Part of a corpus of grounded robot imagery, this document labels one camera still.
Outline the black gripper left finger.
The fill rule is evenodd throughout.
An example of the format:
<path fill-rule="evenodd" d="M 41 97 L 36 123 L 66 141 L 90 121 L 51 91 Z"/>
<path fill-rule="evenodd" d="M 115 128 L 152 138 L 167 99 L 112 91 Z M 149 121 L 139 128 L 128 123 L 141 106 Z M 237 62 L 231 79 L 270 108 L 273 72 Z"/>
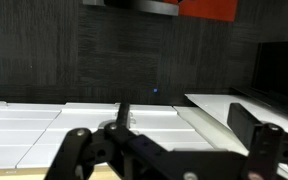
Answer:
<path fill-rule="evenodd" d="M 117 119 L 92 133 L 87 128 L 69 131 L 45 180 L 88 180 L 95 166 L 107 163 L 122 180 L 170 180 L 158 159 L 165 149 L 144 135 L 129 130 L 130 105 L 121 103 Z"/>

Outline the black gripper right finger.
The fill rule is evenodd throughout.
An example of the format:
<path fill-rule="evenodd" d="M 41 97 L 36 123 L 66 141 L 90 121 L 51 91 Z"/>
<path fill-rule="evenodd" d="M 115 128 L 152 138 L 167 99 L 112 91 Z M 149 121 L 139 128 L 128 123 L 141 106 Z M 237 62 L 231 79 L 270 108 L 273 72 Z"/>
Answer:
<path fill-rule="evenodd" d="M 227 125 L 248 150 L 245 165 L 249 180 L 284 180 L 280 163 L 288 166 L 288 132 L 274 123 L 263 123 L 239 103 L 231 103 Z"/>

